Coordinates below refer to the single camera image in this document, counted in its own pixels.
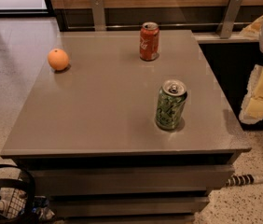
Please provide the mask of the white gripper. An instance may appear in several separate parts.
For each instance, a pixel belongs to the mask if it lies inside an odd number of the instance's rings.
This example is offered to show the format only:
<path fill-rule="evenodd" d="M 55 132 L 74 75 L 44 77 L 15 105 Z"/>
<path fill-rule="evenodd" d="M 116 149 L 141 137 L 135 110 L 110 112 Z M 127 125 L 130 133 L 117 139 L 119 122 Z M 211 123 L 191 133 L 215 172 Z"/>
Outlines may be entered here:
<path fill-rule="evenodd" d="M 258 64 L 249 77 L 239 120 L 244 124 L 256 124 L 263 120 L 263 66 Z"/>

